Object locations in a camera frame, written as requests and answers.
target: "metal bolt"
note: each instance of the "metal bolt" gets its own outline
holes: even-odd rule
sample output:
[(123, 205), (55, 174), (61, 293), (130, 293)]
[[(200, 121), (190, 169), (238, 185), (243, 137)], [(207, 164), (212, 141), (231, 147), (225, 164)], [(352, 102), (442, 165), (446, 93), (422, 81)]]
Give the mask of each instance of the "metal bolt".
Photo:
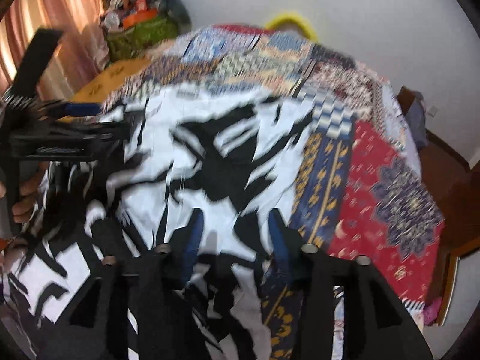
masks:
[(105, 256), (102, 260), (102, 264), (105, 266), (114, 266), (117, 263), (115, 256)]
[(170, 247), (169, 244), (161, 244), (158, 246), (155, 246), (154, 252), (158, 254), (168, 254), (172, 251), (172, 248)]
[(357, 262), (358, 265), (360, 266), (369, 266), (371, 264), (371, 259), (368, 256), (358, 256), (355, 261)]
[(315, 254), (318, 252), (318, 247), (314, 244), (305, 244), (301, 246), (301, 251), (305, 254)]

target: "curtain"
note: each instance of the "curtain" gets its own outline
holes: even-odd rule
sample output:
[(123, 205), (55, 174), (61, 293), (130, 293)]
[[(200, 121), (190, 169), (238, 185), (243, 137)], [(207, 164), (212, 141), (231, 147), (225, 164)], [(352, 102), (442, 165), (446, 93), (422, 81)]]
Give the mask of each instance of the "curtain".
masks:
[(30, 40), (39, 27), (64, 30), (40, 80), (43, 99), (69, 99), (108, 61), (108, 47), (98, 25), (102, 0), (14, 0), (0, 22), (0, 92), (13, 81)]

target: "white wall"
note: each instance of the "white wall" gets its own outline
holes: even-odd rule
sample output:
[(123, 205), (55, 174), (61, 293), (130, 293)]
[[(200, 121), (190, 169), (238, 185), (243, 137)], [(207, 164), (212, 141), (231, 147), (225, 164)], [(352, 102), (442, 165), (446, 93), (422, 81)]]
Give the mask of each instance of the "white wall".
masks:
[(262, 25), (295, 10), (325, 45), (423, 92), (427, 124), (467, 161), (480, 149), (480, 39), (456, 0), (183, 0), (198, 28)]

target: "yellow hose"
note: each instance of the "yellow hose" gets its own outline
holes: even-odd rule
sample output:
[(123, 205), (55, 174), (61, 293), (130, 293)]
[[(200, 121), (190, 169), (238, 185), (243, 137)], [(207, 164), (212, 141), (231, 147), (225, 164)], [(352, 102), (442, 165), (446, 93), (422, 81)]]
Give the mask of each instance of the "yellow hose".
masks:
[(277, 15), (270, 22), (268, 22), (267, 25), (265, 25), (265, 28), (267, 30), (275, 31), (280, 26), (285, 24), (296, 25), (305, 38), (312, 42), (318, 42), (318, 36), (310, 22), (296, 12), (285, 12)]

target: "red patterned fabric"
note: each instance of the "red patterned fabric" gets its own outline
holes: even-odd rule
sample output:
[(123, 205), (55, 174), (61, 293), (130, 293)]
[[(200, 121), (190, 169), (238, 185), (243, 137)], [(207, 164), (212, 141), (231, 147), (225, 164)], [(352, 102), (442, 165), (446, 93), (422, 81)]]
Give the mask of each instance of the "red patterned fabric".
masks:
[(251, 34), (251, 35), (271, 34), (275, 32), (271, 30), (266, 30), (265, 28), (242, 26), (238, 24), (219, 24), (219, 25), (213, 26), (213, 28), (221, 28), (222, 30), (225, 30), (225, 31), (237, 32), (241, 34)]
[(369, 256), (400, 299), (423, 302), (444, 221), (425, 187), (366, 122), (355, 130), (340, 220), (328, 252)]

